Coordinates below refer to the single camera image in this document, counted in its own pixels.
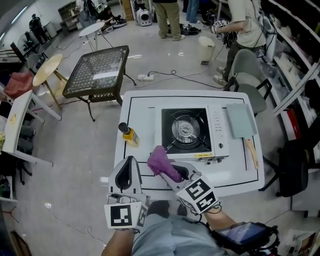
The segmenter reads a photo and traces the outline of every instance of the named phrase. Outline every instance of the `bottle cap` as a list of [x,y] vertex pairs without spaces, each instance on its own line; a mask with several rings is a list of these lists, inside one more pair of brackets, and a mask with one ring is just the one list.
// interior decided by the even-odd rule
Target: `bottle cap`
[[128,125],[125,122],[120,123],[118,128],[125,135],[130,133],[130,128],[128,127]]

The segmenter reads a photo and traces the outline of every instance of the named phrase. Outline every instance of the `white round table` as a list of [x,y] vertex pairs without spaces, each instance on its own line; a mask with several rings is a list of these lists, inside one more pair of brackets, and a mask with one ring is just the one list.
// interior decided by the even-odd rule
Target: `white round table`
[[[80,33],[79,33],[79,37],[86,37],[86,39],[88,40],[88,43],[91,47],[91,50],[93,52],[98,51],[98,33],[100,33],[100,35],[108,42],[108,44],[113,47],[111,45],[111,43],[109,43],[109,41],[105,38],[105,36],[102,34],[101,32],[101,28],[105,25],[104,22],[99,22],[99,23],[95,23],[92,24],[88,27],[86,27],[85,29],[83,29]],[[94,40],[95,40],[95,46],[92,44],[92,42],[90,41],[88,35],[94,33]]]

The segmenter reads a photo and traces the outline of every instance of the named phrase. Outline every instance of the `oil bottle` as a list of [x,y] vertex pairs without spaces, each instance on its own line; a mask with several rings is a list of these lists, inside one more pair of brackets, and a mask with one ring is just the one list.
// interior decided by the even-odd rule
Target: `oil bottle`
[[120,123],[118,128],[123,133],[122,138],[131,147],[134,147],[134,148],[139,147],[140,139],[134,129],[128,127],[128,125],[125,122]]

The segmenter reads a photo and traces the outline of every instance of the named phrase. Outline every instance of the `wooden spatula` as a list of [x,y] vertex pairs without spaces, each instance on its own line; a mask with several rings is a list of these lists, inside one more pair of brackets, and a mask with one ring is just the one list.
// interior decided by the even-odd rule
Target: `wooden spatula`
[[251,140],[252,136],[257,134],[257,129],[248,104],[228,104],[226,105],[226,113],[233,137],[235,139],[243,138],[245,145],[251,152],[254,168],[258,169],[257,152]]

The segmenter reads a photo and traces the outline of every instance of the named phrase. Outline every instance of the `pink cloth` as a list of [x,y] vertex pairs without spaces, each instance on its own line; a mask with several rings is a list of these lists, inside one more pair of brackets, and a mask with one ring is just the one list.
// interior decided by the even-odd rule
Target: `pink cloth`
[[12,73],[8,84],[4,88],[4,92],[12,99],[16,99],[22,94],[34,90],[33,80],[34,76],[30,71],[25,73]]
[[180,183],[183,181],[180,173],[172,166],[163,146],[156,146],[146,163],[155,175],[165,173],[174,182]]

